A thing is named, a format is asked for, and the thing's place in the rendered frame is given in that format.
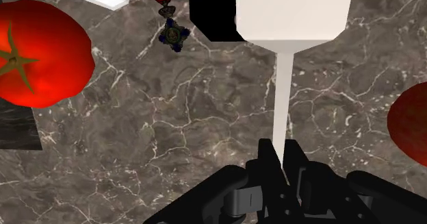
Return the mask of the red tomato with green stem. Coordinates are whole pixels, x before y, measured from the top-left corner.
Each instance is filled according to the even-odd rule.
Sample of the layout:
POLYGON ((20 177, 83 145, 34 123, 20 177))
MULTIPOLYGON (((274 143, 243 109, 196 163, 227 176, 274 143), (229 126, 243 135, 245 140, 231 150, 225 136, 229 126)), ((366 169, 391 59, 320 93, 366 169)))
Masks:
POLYGON ((0 98, 47 108, 79 94, 95 63, 83 27, 36 0, 0 4, 0 98))

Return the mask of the dark red tomato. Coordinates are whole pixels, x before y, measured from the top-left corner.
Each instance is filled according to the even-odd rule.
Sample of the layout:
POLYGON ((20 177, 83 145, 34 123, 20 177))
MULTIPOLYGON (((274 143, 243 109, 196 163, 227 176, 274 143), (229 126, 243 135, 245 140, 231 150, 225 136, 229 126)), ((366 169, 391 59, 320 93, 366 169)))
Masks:
POLYGON ((400 150, 427 167, 427 82, 410 87, 393 102, 387 129, 400 150))

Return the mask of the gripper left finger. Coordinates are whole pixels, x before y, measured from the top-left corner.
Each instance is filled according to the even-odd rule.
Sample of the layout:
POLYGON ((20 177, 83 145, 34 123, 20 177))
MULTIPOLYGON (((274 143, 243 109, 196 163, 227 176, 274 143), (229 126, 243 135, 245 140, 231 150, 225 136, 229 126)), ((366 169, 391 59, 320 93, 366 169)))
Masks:
POLYGON ((222 167, 143 224, 241 224, 251 212, 266 223, 277 220, 286 188, 272 141, 261 138, 257 158, 222 167))

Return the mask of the white spatula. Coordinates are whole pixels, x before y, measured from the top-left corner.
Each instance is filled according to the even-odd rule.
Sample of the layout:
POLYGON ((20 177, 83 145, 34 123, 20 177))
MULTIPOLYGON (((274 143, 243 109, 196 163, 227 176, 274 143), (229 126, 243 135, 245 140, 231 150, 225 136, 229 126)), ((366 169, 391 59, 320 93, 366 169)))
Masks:
POLYGON ((345 30, 351 0, 236 0, 242 38, 276 53, 272 144, 283 157, 294 54, 345 30))

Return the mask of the medal with red blue ribbon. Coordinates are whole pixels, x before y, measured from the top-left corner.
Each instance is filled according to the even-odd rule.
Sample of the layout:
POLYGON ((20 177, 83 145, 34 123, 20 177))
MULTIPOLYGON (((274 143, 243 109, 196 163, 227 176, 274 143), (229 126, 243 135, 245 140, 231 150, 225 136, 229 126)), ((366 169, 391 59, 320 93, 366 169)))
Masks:
POLYGON ((175 52, 180 52, 183 48, 183 42, 190 35, 190 30, 177 24, 172 19, 176 7, 170 5, 171 0, 155 0, 161 5, 158 10, 160 16, 165 18, 164 29, 161 31, 158 39, 165 45, 169 45, 175 52))

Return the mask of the dark marbled slab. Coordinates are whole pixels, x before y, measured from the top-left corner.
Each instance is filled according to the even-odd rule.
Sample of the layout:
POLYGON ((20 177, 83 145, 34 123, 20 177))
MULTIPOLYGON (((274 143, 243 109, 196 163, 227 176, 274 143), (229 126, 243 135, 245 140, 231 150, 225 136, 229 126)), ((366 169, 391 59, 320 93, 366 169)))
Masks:
POLYGON ((42 150, 31 108, 0 99, 0 149, 42 150))

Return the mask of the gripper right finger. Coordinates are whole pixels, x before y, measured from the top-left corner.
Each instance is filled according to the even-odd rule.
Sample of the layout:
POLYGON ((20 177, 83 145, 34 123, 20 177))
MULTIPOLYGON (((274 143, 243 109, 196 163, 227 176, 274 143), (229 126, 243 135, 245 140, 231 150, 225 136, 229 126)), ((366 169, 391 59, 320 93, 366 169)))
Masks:
POLYGON ((308 221, 318 224, 427 224, 427 198, 366 171, 345 177, 310 161, 287 139, 284 171, 308 221))

